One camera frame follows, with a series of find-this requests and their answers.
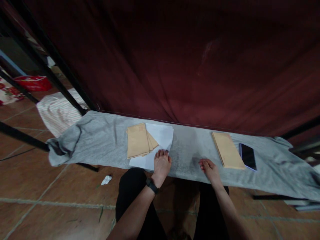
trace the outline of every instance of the smartwatch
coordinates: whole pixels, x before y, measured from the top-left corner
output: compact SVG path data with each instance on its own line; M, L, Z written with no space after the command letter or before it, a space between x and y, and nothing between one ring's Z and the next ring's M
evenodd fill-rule
M156 185L154 185L153 181L151 178L147 178L146 180L146 184L149 188L152 189L152 191L154 191L154 194L157 194L159 189L156 187Z

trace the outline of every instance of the phone screen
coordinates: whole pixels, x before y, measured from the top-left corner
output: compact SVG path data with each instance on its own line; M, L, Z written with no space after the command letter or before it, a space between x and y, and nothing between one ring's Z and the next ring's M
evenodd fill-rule
M251 168L252 170L257 170L256 160L254 158L254 152L251 147L248 147L240 143L240 152L244 165Z

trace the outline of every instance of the person's right hand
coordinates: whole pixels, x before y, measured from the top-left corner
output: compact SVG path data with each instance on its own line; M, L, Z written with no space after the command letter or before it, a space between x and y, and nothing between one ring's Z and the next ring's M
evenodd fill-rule
M168 151L161 149L154 156L154 173L152 180L157 188L160 188L170 172L171 168L171 157L168 156Z
M207 178L214 188L223 187L218 167L213 162L211 162L210 159L201 159L199 165L201 170L207 175Z

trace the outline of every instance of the crumpled paper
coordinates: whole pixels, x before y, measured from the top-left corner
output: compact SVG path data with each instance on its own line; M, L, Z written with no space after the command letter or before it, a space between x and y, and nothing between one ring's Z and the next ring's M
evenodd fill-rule
M108 184L110 180L112 179L112 176L107 175L104 180L102 181L101 185Z

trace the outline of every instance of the metal bed frame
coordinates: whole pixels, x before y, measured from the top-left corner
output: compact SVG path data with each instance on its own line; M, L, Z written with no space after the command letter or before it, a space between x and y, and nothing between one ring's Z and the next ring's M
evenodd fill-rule
M66 64L64 59L59 54L58 50L55 48L51 40L48 38L46 33L42 30L40 25L37 23L32 13L25 5L23 0L8 0L8 2L15 8L18 14L26 21L31 31L36 36L39 43L45 48L47 53L52 57L55 61L56 65L61 69L63 74L70 81L71 85L76 89L79 95L83 98L87 106L91 110L95 110L96 107L94 103L87 96L85 91L79 84L79 81L76 78L76 75L72 72L70 67ZM79 103L72 97L72 95L68 92L68 90L63 86L63 84L59 81L59 79L55 76L55 74L47 67L44 61L41 59L39 54L33 49L33 47L29 44L26 38L16 29L14 24L8 18L8 16L0 10L0 27L3 28L14 40L15 42L25 51L25 53L31 58L32 61L45 73L48 77L49 81L63 94L63 96L80 112L83 116L86 114L86 110L83 109ZM32 102L39 102L36 98L34 98L29 92L27 92L24 88L20 87L17 83L15 83L8 75L0 71L0 76L3 77L6 81L8 81L11 85L16 87L21 93L23 93L28 99ZM289 131L288 133L282 135L284 139L289 139L293 136L296 136L304 131L307 131L315 126L320 124L320 116L308 121L301 126ZM44 142L39 141L36 138L33 138L11 126L8 126L2 122L0 122L0 132L9 135L15 139L23 141L27 144L30 144L36 148L40 148L43 151L49 152L48 145ZM98 172L98 168L93 167L89 164L78 163L83 167L86 167L90 170ZM296 198L291 198L283 195L254 195L253 199L255 200L291 200Z

